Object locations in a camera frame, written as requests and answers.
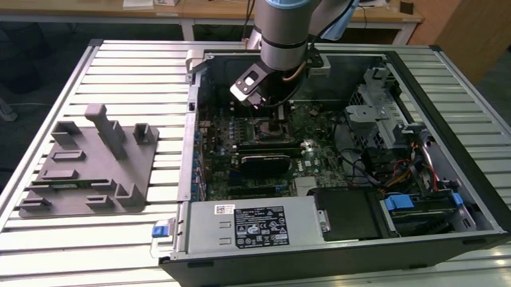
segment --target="motherboard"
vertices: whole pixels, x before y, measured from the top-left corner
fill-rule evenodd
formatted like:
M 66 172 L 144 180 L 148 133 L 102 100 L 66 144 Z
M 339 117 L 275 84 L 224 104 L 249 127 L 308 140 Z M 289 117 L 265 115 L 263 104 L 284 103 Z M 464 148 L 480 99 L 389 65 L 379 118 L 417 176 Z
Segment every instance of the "motherboard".
M 248 109 L 245 114 L 220 111 L 199 122 L 207 201 L 297 196 L 304 188 L 347 186 L 332 140 L 333 112 L 304 103 L 291 106 L 285 121 L 252 116 Z

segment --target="power supply label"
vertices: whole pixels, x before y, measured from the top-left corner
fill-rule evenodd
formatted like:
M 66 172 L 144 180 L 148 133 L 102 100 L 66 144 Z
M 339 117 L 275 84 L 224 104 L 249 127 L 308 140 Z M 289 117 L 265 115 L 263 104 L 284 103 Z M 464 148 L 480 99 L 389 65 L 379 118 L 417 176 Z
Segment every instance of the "power supply label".
M 283 206 L 233 210 L 237 248 L 289 245 Z

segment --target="blue latch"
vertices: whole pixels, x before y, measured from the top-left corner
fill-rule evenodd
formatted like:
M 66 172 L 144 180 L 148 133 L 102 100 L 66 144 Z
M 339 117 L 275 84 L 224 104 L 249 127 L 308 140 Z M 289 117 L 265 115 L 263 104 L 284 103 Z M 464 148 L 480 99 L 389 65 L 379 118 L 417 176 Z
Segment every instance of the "blue latch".
M 152 238 L 168 237 L 168 225 L 157 225 L 152 227 Z
M 455 204 L 457 207 L 463 205 L 463 198 L 459 193 L 452 193 L 452 199 L 455 200 Z
M 403 209 L 403 208 L 413 208 L 413 202 L 408 195 L 399 194 L 395 196 L 388 196 L 384 200 L 384 205 L 387 210 Z

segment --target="robotic arm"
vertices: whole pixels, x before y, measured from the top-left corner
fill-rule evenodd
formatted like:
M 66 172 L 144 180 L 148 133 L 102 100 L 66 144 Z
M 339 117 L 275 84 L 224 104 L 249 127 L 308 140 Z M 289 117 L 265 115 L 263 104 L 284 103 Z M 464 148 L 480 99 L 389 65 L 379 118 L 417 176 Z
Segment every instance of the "robotic arm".
M 261 61 L 231 86 L 232 94 L 245 106 L 275 108 L 289 100 L 299 90 L 303 74 L 320 59 L 315 40 L 320 36 L 340 38 L 357 3 L 359 0 L 255 0 L 248 48 L 261 49 Z M 311 49 L 309 34 L 315 36 Z M 289 91 L 285 97 L 279 96 L 281 91 Z

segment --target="aluminum slat table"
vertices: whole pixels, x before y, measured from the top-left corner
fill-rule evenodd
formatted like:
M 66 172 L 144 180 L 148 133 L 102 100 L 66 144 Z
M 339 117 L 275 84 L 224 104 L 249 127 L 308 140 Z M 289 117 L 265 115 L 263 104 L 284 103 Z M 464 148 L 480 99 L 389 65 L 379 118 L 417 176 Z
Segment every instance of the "aluminum slat table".
M 89 46 L 0 196 L 0 286 L 179 286 L 151 257 L 155 221 L 176 213 L 188 100 L 189 49 L 243 49 L 239 42 L 104 41 Z M 395 50 L 496 191 L 511 204 L 511 129 L 440 51 L 424 46 L 319 44 L 325 50 Z M 420 119 L 403 97 L 411 115 Z M 121 125 L 160 130 L 148 205 L 140 213 L 22 219 L 16 205 L 52 147 L 57 120 L 104 103 Z M 508 286 L 511 245 L 473 251 L 417 270 L 381 271 L 288 282 L 292 286 Z

